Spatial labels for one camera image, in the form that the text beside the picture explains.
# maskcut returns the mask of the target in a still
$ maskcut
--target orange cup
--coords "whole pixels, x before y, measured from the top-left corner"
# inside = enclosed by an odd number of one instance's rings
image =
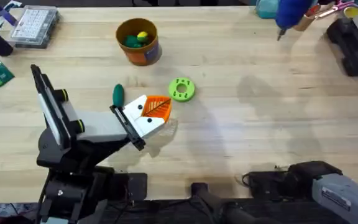
[[[152,40],[149,45],[141,48],[131,48],[124,45],[127,35],[136,36],[142,31],[146,31]],[[116,38],[128,60],[135,65],[150,65],[159,58],[160,46],[158,45],[157,28],[147,19],[135,18],[123,22],[117,28]]]

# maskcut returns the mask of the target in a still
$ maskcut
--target scissors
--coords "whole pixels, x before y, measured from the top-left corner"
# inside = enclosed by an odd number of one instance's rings
[[[333,5],[328,11],[323,12],[320,15],[318,15],[317,18],[326,17],[326,16],[331,15],[332,13],[334,13],[336,11],[343,10],[346,7],[349,7],[349,6],[358,7],[358,5],[354,2],[354,0],[337,0],[335,5]]]

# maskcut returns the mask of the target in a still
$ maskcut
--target wooden tabletop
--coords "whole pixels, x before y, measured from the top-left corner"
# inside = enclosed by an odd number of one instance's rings
[[[36,164],[45,123],[32,63],[81,110],[109,111],[117,83],[130,102],[167,95],[176,77],[195,82],[195,97],[173,103],[170,122],[145,150],[128,144],[102,162],[147,173],[149,199],[185,198],[192,182],[207,182],[223,197],[248,197],[241,174],[310,160],[358,183],[358,78],[344,74],[324,36],[333,16],[277,42],[274,20],[259,19],[253,7],[59,11],[48,49],[1,58],[16,77],[0,89],[0,202],[35,202],[47,175]],[[133,17],[157,26],[162,56],[154,65],[130,64],[115,40],[118,25]]]

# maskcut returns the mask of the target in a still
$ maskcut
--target green donut toy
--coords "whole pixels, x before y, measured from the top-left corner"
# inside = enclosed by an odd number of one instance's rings
[[[194,83],[188,78],[176,78],[168,87],[171,98],[179,102],[189,101],[194,96],[195,90]]]

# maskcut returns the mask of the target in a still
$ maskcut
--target black cable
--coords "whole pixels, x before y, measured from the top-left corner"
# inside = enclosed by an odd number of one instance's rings
[[[195,204],[193,204],[193,202],[191,202],[190,200],[188,202],[195,210],[197,210],[198,212],[200,212],[200,213],[202,213],[204,215],[207,215],[202,209],[198,208]]]
[[[114,221],[114,224],[117,224],[119,219],[122,217],[122,215],[124,214],[125,212],[125,209],[128,207],[129,205],[129,202],[125,205],[125,207],[119,212],[117,218],[116,218],[116,221]]]
[[[51,173],[50,173],[50,169],[49,169],[47,179],[45,180],[44,186],[42,187],[42,190],[41,190],[40,198],[38,199],[37,214],[35,214],[35,224],[40,223],[40,211],[41,211],[42,200],[44,199],[45,189],[47,188],[47,184],[48,184],[50,176],[51,176]]]
[[[13,210],[15,210],[16,215],[19,215],[19,212],[17,212],[16,207],[13,205],[13,203],[9,203],[9,204],[11,204],[11,206],[12,206]]]
[[[203,201],[203,199],[201,197],[197,197],[197,199],[198,199],[199,203],[203,206],[204,212],[205,212],[206,216],[209,218],[209,220],[211,221],[211,223],[215,223],[213,214],[209,210],[207,204]]]
[[[164,209],[167,209],[167,208],[170,208],[172,206],[176,206],[176,205],[180,205],[180,204],[183,204],[183,203],[187,203],[189,201],[189,199],[187,200],[181,200],[179,202],[172,202],[172,203],[169,203],[168,205],[165,205],[165,206],[161,206],[160,208],[158,208],[158,211],[160,210],[164,210]],[[110,206],[112,206],[112,208],[116,209],[116,210],[122,210],[123,208],[118,208],[116,207],[115,205],[113,204],[110,204]],[[149,212],[150,209],[149,208],[145,208],[145,209],[130,209],[130,210],[125,210],[125,212],[127,213],[143,213],[143,212]]]

